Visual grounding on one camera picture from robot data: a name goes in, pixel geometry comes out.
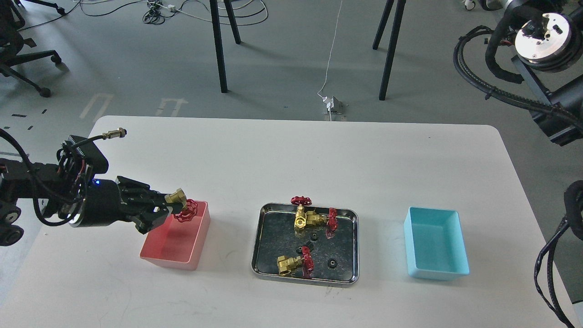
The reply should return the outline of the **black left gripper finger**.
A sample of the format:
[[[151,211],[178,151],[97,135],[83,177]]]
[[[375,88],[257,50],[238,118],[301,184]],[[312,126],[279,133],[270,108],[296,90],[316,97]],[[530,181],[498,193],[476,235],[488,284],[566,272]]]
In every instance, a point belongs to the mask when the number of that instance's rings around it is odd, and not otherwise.
[[[146,206],[141,210],[141,232],[148,233],[162,226],[169,216],[179,216],[183,206]]]
[[[148,206],[174,208],[176,203],[173,202],[173,197],[172,194],[150,193],[148,194]]]

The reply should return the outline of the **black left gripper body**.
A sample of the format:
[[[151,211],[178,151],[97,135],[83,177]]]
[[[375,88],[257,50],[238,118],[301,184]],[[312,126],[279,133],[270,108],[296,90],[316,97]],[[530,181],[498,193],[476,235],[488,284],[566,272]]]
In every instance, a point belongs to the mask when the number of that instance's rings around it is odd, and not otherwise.
[[[116,180],[93,179],[71,227],[110,226],[133,222],[140,233],[153,229],[153,191],[150,185],[123,176]]]

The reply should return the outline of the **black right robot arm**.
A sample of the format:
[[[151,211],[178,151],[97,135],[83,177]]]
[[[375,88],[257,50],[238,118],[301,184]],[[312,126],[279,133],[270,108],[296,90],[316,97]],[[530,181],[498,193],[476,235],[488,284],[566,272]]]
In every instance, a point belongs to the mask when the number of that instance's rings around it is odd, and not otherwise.
[[[565,4],[564,0],[502,0],[498,9],[504,13],[496,27],[475,27],[460,37],[453,52],[457,72],[485,99],[528,110],[548,139],[560,146],[582,138],[582,77],[550,91],[537,72],[565,71],[582,56],[582,6],[565,14]],[[471,71],[464,48],[479,36],[488,36],[485,63],[489,71],[506,82],[525,82],[535,99],[504,91]]]

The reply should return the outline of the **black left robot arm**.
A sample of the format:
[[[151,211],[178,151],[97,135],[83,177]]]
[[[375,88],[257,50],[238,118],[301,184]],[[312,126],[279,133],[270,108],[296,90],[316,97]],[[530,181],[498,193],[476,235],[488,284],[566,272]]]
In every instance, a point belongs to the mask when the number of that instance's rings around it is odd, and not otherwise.
[[[127,177],[99,178],[109,164],[95,142],[126,134],[118,128],[90,138],[71,135],[56,153],[57,164],[44,164],[31,162],[3,129],[2,139],[16,149],[19,159],[1,160],[1,245],[11,246],[24,235],[16,224],[22,214],[17,206],[21,199],[31,199],[36,218],[52,227],[100,227],[120,221],[133,223],[145,234],[169,216],[186,220],[190,208],[181,189],[163,194]]]

